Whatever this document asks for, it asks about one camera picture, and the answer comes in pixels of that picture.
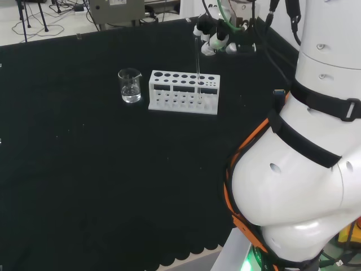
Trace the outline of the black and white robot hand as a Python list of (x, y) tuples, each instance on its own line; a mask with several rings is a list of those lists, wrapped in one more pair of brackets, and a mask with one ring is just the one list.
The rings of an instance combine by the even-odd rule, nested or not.
[(201, 53), (205, 56), (213, 56), (223, 49), (229, 39), (228, 25), (223, 19), (212, 19), (203, 14), (197, 18), (193, 29), (193, 35), (203, 42)]

